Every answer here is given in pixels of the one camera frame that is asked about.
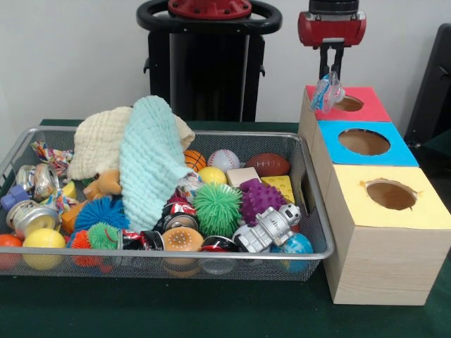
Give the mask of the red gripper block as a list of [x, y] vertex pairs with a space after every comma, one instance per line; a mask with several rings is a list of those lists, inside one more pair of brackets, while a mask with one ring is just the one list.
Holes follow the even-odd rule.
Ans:
[[[340, 77], [345, 47], [361, 43], [366, 31], [366, 14], [358, 11], [347, 15], [319, 15], [307, 11], [298, 18], [299, 40], [304, 46], [320, 47], [326, 43], [343, 43], [332, 46], [335, 58], [331, 70]], [[329, 74], [329, 46], [320, 48], [319, 79]]]

